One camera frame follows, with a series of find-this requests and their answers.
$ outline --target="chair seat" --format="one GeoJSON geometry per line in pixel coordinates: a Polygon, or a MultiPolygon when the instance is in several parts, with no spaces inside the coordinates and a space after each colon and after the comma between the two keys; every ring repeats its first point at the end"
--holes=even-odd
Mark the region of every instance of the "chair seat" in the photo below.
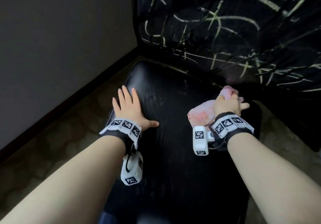
{"type": "MultiPolygon", "coordinates": [[[[153,214],[171,223],[242,223],[249,193],[228,152],[196,156],[190,109],[215,99],[220,88],[163,65],[141,60],[128,74],[127,88],[136,88],[143,114],[160,126],[143,132],[139,143],[143,180],[125,186],[118,178],[104,210],[121,223],[153,214]]],[[[242,117],[259,137],[262,112],[257,104],[242,117]]],[[[114,112],[107,123],[115,118],[114,112]]]]}

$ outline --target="bare skin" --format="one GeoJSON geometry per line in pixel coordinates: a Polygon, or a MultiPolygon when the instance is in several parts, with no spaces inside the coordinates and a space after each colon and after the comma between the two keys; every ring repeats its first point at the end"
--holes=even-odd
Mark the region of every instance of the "bare skin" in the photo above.
{"type": "MultiPolygon", "coordinates": [[[[143,130],[159,125],[144,118],[136,91],[131,98],[126,87],[113,98],[117,117],[137,122],[143,130]]],[[[219,96],[215,115],[240,115],[247,103],[238,96],[219,96]]],[[[121,168],[125,145],[114,136],[104,136],[54,172],[0,224],[97,223],[103,205],[121,168]]],[[[228,151],[253,199],[268,223],[321,223],[321,187],[291,163],[262,145],[248,133],[234,135],[228,151]]]]}

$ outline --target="pink cloth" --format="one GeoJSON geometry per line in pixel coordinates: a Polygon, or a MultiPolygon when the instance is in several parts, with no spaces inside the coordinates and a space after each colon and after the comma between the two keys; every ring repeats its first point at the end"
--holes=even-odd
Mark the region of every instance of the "pink cloth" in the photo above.
{"type": "MultiPolygon", "coordinates": [[[[227,85],[221,90],[220,95],[223,95],[226,100],[231,99],[232,93],[239,93],[236,89],[227,85]]],[[[239,97],[240,103],[243,102],[243,97],[239,97]]],[[[213,112],[213,104],[215,100],[206,101],[203,104],[191,109],[187,114],[188,120],[192,127],[195,126],[206,126],[211,123],[215,115],[213,112]]]]}

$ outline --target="brown floor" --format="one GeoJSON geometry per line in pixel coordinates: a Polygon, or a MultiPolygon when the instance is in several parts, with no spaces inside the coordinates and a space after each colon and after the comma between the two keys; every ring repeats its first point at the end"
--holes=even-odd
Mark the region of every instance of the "brown floor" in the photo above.
{"type": "MultiPolygon", "coordinates": [[[[134,62],[86,96],[0,165],[0,219],[61,165],[99,137],[111,98],[134,62]]],[[[321,185],[321,160],[264,105],[261,141],[321,185]]],[[[266,223],[250,199],[246,224],[266,223]]]]}

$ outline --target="dark baseboard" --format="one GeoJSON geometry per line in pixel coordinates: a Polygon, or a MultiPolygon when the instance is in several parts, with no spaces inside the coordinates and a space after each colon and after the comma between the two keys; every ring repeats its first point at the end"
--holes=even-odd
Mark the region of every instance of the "dark baseboard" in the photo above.
{"type": "Polygon", "coordinates": [[[19,135],[16,139],[11,141],[8,145],[6,145],[3,149],[0,150],[0,163],[5,161],[9,156],[11,156],[14,152],[24,146],[27,142],[33,139],[36,135],[38,135],[43,129],[49,126],[54,120],[62,116],[65,112],[67,112],[71,107],[77,104],[80,100],[82,100],[85,96],[87,96],[90,92],[92,92],[95,88],[102,85],[107,79],[113,76],[116,72],[121,70],[124,66],[129,64],[132,60],[140,55],[139,48],[136,47],[99,74],[96,78],[70,96],[68,99],[63,101],[60,105],[55,107],[52,111],[43,116],[39,121],[37,121],[34,125],[28,128],[25,132],[19,135]]]}

